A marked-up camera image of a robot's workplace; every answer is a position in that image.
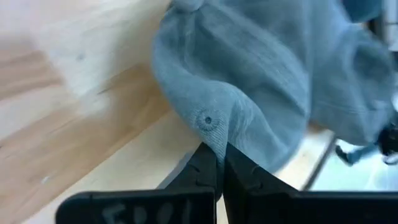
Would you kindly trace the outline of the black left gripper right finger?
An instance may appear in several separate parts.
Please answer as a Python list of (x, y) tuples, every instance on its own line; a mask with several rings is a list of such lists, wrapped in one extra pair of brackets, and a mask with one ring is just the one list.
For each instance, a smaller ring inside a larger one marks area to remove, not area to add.
[(230, 144), (223, 198), (233, 224), (397, 224), (395, 192), (299, 191)]

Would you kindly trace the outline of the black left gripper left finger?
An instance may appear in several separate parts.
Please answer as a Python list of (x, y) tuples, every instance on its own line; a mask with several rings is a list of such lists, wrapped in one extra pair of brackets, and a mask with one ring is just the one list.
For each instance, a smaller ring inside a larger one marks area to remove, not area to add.
[(56, 224), (215, 223), (216, 156), (202, 143), (164, 188), (80, 192), (64, 200)]

